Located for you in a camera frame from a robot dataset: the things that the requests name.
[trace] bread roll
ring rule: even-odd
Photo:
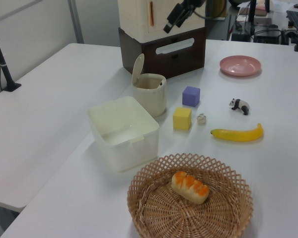
[[[183,171],[173,175],[171,187],[176,193],[197,204],[202,204],[210,191],[208,186]]]

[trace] banana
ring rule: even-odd
[[[225,129],[214,129],[211,130],[211,134],[218,139],[231,140],[231,141],[252,141],[259,139],[263,136],[264,130],[261,123],[257,124],[257,128],[253,130],[225,130]]]

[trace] black pole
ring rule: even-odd
[[[21,84],[15,83],[12,80],[11,74],[9,72],[8,66],[6,66],[6,62],[4,60],[1,49],[0,49],[0,67],[6,79],[6,87],[3,88],[3,91],[13,92],[15,89],[21,86]]]
[[[257,0],[250,0],[248,21],[253,25]]]

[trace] wicker basket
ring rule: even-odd
[[[172,190],[172,176],[180,170],[209,186],[202,205]],[[146,165],[134,176],[127,202],[143,238],[240,237],[253,211],[245,180],[220,161],[196,154],[169,155]]]

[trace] pink plate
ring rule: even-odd
[[[249,76],[257,73],[261,63],[249,56],[229,56],[221,60],[221,70],[234,76]]]

